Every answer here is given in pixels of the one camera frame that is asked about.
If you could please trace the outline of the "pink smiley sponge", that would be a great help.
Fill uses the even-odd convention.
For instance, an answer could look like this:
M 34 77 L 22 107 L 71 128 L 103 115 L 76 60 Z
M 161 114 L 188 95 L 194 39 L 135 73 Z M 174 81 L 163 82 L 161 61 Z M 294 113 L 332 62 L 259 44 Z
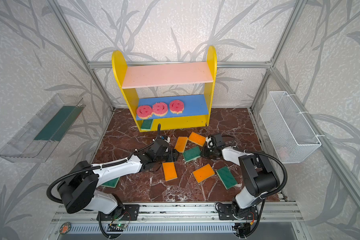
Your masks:
M 169 109 L 173 114 L 182 114 L 185 109 L 184 102 L 180 100 L 173 100 L 169 104 Z
M 146 120 L 152 117 L 153 109 L 148 105 L 139 106 L 136 110 L 136 114 L 140 119 Z
M 152 106 L 152 110 L 155 116 L 163 117 L 168 113 L 168 105 L 164 102 L 158 102 Z

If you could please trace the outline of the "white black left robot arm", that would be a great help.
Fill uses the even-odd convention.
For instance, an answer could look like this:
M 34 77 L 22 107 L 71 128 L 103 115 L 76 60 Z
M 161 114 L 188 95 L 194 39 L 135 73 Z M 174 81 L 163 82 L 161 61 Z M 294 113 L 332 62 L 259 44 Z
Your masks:
M 158 137 L 123 159 L 103 164 L 90 165 L 86 161 L 76 164 L 68 174 L 53 181 L 46 194 L 51 201 L 63 204 L 69 214 L 86 210 L 118 218 L 126 211 L 122 202 L 97 188 L 111 180 L 148 171 L 156 164 L 174 163 L 179 155 L 169 145 L 169 139 Z

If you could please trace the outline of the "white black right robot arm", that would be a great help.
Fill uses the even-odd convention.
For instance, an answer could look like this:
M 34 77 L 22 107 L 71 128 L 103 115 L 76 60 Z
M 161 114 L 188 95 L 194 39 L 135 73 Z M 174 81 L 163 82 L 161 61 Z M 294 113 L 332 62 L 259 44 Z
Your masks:
M 287 184 L 287 169 L 277 158 L 263 152 L 241 150 L 227 144 L 223 137 L 221 134 L 206 137 L 201 156 L 210 160 L 225 160 L 241 168 L 244 187 L 234 197 L 225 218 L 241 220 L 252 212 L 255 219 L 259 216 L 257 205 Z

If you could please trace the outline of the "green sponge under left arm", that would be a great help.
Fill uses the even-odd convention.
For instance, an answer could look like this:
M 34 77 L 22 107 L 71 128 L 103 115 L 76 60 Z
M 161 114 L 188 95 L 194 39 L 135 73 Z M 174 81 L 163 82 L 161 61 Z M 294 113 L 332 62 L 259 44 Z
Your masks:
M 119 183 L 119 180 L 120 178 L 116 178 L 116 179 L 113 179 L 113 180 L 110 180 L 110 181 L 107 181 L 105 183 L 102 184 L 103 187 L 106 187 L 106 188 L 116 188 L 117 184 Z

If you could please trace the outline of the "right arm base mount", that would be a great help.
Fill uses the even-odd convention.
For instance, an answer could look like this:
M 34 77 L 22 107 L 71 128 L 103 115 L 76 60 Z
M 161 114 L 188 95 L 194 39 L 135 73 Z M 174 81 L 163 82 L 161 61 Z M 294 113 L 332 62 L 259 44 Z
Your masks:
M 259 211 L 256 206 L 250 206 L 246 209 L 240 209 L 240 207 L 234 203 L 232 204 L 223 204 L 216 203 L 215 209 L 219 214 L 219 220 L 228 221 L 228 220 L 244 220 L 252 221 L 258 219 Z

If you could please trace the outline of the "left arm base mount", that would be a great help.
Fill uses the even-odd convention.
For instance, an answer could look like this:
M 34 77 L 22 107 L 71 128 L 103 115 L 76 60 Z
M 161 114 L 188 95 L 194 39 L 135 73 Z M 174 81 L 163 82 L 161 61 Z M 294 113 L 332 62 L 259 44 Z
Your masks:
M 118 206 L 110 214 L 100 212 L 97 216 L 97 221 L 136 221 L 139 215 L 140 205 L 123 205 Z

